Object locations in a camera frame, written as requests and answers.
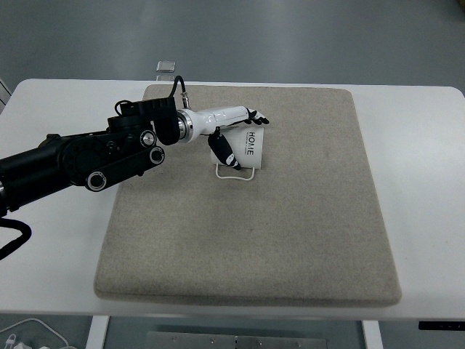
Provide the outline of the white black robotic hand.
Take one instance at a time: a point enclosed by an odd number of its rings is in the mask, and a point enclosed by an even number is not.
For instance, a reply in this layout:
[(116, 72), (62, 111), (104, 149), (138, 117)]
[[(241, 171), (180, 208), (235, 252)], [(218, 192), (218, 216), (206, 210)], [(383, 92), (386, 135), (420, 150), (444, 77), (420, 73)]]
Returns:
[(208, 137), (208, 144), (221, 164), (240, 170), (241, 165), (236, 159), (226, 137), (221, 133), (222, 127), (245, 124), (269, 124), (269, 120), (257, 110), (245, 106), (210, 108), (202, 111), (179, 109), (177, 111), (180, 143), (189, 143), (200, 135)]

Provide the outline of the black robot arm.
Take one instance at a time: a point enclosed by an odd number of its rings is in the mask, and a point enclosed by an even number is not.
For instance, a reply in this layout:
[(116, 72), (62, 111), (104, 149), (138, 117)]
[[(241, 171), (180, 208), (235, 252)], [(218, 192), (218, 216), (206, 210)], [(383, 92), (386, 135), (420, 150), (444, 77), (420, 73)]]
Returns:
[(162, 145), (177, 143), (174, 94), (165, 98), (115, 105), (116, 116), (105, 131), (61, 136), (49, 134), (32, 150), (1, 160), (1, 226), (20, 236), (1, 248), (1, 258), (32, 236), (29, 225), (7, 213), (72, 185), (98, 192), (163, 163)]

